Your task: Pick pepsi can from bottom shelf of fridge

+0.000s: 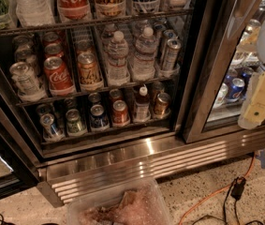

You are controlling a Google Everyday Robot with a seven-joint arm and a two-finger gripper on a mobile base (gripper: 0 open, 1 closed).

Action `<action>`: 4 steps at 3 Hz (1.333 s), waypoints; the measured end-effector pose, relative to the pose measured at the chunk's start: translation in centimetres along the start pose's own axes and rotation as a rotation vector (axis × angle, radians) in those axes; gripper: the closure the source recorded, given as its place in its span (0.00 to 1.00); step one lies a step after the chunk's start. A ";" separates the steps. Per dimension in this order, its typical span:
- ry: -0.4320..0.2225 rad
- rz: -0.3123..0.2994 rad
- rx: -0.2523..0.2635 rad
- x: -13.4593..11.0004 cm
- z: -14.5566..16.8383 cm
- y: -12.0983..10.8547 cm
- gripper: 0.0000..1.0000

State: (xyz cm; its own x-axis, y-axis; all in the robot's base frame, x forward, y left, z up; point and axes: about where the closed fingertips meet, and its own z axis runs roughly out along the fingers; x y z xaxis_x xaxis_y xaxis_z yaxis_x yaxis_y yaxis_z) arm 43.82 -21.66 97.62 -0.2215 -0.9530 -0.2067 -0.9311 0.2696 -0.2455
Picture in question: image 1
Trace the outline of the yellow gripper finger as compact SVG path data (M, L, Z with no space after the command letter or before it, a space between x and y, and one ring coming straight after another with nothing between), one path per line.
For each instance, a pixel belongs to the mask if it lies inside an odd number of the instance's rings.
M253 129L265 120L265 71L254 73L249 81L238 126Z

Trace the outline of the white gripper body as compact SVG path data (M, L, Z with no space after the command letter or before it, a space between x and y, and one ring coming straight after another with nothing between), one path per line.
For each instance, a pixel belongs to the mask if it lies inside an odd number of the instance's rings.
M247 101L253 111L265 111L265 71L254 73L247 92Z

